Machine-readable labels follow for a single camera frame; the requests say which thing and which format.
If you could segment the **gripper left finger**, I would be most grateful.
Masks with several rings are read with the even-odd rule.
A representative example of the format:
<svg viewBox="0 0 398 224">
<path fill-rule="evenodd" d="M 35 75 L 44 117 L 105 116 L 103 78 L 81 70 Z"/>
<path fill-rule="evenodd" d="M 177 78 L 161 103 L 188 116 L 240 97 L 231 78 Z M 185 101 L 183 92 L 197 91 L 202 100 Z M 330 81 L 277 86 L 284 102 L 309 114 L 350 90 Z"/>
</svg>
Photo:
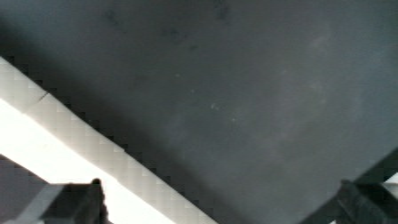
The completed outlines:
<svg viewBox="0 0 398 224">
<path fill-rule="evenodd" d="M 48 184 L 12 224 L 110 224 L 101 180 Z"/>
</svg>

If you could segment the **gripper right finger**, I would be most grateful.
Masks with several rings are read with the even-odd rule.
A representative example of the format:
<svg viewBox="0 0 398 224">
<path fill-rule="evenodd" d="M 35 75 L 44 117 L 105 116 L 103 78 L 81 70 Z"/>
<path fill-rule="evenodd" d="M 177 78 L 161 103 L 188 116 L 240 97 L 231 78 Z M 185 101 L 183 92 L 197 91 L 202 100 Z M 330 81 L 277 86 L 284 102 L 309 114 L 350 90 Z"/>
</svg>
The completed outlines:
<svg viewBox="0 0 398 224">
<path fill-rule="evenodd" d="M 298 224 L 398 224 L 398 183 L 344 180 L 336 197 Z"/>
</svg>

